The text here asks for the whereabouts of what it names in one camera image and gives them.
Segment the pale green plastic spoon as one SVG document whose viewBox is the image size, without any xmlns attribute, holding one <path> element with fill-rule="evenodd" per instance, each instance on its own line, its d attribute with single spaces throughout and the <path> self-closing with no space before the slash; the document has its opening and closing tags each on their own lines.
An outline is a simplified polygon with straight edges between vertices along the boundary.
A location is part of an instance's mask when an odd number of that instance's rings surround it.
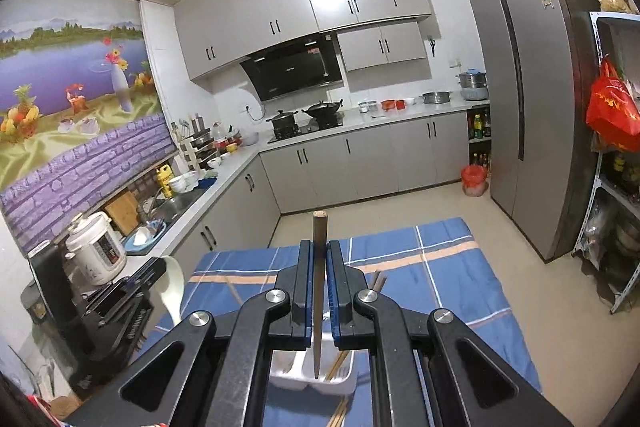
<svg viewBox="0 0 640 427">
<path fill-rule="evenodd" d="M 163 257 L 165 272 L 152 285 L 151 303 L 153 313 L 161 319 L 169 315 L 169 328 L 172 329 L 181 321 L 181 303 L 184 294 L 184 275 L 177 260 L 173 257 Z"/>
</svg>

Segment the wooden chopstick pair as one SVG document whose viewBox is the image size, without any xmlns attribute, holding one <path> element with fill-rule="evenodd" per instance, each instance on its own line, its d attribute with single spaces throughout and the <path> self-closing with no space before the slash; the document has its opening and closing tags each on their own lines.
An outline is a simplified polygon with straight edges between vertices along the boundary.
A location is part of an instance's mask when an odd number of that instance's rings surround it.
<svg viewBox="0 0 640 427">
<path fill-rule="evenodd" d="M 314 378 L 319 377 L 321 367 L 321 337 L 323 317 L 323 291 L 326 277 L 326 234 L 328 234 L 328 214 L 326 210 L 316 210 L 314 217 L 314 298 L 312 298 L 312 353 L 314 354 Z"/>
</svg>

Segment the white rice cooker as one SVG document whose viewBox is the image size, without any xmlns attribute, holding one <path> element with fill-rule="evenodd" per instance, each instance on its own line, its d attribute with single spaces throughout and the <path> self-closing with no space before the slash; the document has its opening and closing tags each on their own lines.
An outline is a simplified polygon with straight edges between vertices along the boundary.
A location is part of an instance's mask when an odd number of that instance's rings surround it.
<svg viewBox="0 0 640 427">
<path fill-rule="evenodd" d="M 124 246 L 104 211 L 78 213 L 68 226 L 66 258 L 73 260 L 92 286 L 114 280 L 127 263 Z"/>
</svg>

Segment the white two-compartment utensil holder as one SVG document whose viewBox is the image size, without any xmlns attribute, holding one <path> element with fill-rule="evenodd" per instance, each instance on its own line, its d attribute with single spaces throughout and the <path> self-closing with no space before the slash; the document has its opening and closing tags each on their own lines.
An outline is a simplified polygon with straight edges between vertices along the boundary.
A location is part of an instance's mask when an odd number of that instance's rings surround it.
<svg viewBox="0 0 640 427">
<path fill-rule="evenodd" d="M 357 387 L 358 367 L 356 355 L 349 352 L 340 367 L 328 379 L 334 362 L 341 351 L 334 346 L 330 333 L 321 337 L 321 365 L 319 376 L 314 377 L 314 348 L 306 351 L 274 351 L 269 381 L 277 388 L 302 391 L 314 389 L 322 395 L 352 395 Z"/>
</svg>

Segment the yellow bottle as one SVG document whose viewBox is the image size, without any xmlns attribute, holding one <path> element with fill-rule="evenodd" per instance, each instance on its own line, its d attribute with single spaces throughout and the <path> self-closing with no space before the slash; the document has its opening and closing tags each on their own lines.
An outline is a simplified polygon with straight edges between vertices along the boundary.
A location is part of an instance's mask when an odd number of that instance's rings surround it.
<svg viewBox="0 0 640 427">
<path fill-rule="evenodd" d="M 168 164 L 161 165 L 155 171 L 160 191 L 166 199 L 172 197 L 172 190 L 170 186 L 170 180 L 174 177 L 171 167 Z"/>
</svg>

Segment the red trash bin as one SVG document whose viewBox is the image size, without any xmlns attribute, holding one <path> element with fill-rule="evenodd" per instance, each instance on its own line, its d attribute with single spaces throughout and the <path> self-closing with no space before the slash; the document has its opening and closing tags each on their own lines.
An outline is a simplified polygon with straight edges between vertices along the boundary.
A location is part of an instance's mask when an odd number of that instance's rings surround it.
<svg viewBox="0 0 640 427">
<path fill-rule="evenodd" d="M 462 190 L 465 195 L 480 197 L 488 189 L 487 170 L 481 165 L 469 165 L 461 170 Z"/>
</svg>

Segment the grey lower cabinets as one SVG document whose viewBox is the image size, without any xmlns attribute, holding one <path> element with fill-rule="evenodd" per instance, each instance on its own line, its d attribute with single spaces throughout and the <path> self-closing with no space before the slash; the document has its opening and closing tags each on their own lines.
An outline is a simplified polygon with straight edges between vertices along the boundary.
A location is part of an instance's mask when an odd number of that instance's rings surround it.
<svg viewBox="0 0 640 427">
<path fill-rule="evenodd" d="M 191 274 L 209 251 L 268 246 L 284 215 L 454 182 L 468 160 L 462 109 L 378 115 L 293 145 L 244 147 L 171 227 L 164 251 Z"/>
</svg>

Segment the white metal storage shelf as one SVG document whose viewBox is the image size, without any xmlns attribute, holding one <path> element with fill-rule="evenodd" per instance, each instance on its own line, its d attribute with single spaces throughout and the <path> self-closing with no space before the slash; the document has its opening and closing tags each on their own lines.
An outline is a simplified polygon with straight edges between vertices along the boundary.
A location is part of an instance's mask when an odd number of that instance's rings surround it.
<svg viewBox="0 0 640 427">
<path fill-rule="evenodd" d="M 639 102 L 639 17 L 590 14 L 597 57 L 609 58 L 634 103 Z M 605 285 L 610 312 L 629 305 L 639 285 L 639 154 L 617 150 L 593 135 L 597 152 L 585 217 L 574 251 Z"/>
</svg>

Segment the black cooking pot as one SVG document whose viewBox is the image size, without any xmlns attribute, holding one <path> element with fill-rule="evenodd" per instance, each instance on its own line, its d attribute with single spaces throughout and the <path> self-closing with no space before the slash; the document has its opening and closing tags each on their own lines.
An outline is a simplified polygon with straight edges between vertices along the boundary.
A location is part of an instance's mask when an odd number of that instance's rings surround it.
<svg viewBox="0 0 640 427">
<path fill-rule="evenodd" d="M 272 124 L 274 130 L 282 130 L 285 128 L 295 128 L 297 126 L 295 115 L 297 114 L 296 110 L 294 112 L 285 112 L 285 110 L 278 110 L 277 115 L 268 118 L 267 121 Z"/>
</svg>

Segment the black wok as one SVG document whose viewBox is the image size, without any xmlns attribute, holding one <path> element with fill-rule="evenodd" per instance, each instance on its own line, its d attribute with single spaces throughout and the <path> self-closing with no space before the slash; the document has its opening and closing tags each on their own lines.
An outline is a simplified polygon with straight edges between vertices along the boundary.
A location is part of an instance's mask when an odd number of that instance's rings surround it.
<svg viewBox="0 0 640 427">
<path fill-rule="evenodd" d="M 326 119 L 326 118 L 333 117 L 340 110 L 342 105 L 343 105 L 342 100 L 338 102 L 320 101 L 304 109 L 304 113 L 309 117 L 317 120 Z"/>
</svg>

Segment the steel steamer pot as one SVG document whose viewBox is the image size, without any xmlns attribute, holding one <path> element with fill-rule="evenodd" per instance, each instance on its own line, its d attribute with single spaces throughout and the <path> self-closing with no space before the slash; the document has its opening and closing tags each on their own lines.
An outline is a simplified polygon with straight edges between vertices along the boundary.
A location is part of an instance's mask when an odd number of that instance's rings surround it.
<svg viewBox="0 0 640 427">
<path fill-rule="evenodd" d="M 461 95 L 466 101 L 484 101 L 489 98 L 487 78 L 484 72 L 470 69 L 457 75 Z"/>
</svg>

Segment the black range hood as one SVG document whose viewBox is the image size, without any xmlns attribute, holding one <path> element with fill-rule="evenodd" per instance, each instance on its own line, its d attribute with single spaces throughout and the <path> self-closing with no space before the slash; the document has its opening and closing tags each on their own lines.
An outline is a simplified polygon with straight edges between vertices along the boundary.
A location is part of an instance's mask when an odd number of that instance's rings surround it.
<svg viewBox="0 0 640 427">
<path fill-rule="evenodd" d="M 343 80 L 329 34 L 313 34 L 254 53 L 241 63 L 262 102 Z"/>
</svg>

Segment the red plastic bag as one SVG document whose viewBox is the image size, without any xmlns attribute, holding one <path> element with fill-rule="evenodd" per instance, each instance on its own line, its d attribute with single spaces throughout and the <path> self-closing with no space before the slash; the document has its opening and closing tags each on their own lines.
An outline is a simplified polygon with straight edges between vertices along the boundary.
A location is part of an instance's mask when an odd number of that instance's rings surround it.
<svg viewBox="0 0 640 427">
<path fill-rule="evenodd" d="M 594 132 L 596 148 L 639 152 L 639 109 L 608 55 L 591 85 L 586 124 Z"/>
</svg>

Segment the grey double-door refrigerator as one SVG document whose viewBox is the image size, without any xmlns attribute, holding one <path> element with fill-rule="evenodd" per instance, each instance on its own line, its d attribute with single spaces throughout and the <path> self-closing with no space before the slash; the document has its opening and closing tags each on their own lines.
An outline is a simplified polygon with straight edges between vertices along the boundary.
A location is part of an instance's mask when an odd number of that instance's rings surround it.
<svg viewBox="0 0 640 427">
<path fill-rule="evenodd" d="M 596 171 L 586 112 L 598 0 L 470 1 L 490 98 L 490 196 L 550 262 L 574 248 Z"/>
</svg>

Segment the landscape wall poster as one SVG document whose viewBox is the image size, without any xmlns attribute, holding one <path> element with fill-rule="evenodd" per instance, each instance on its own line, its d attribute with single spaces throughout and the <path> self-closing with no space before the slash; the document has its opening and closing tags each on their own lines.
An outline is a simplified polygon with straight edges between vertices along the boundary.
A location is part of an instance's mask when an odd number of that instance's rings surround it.
<svg viewBox="0 0 640 427">
<path fill-rule="evenodd" d="M 175 153 L 136 0 L 1 3 L 1 210 L 21 251 Z"/>
</svg>

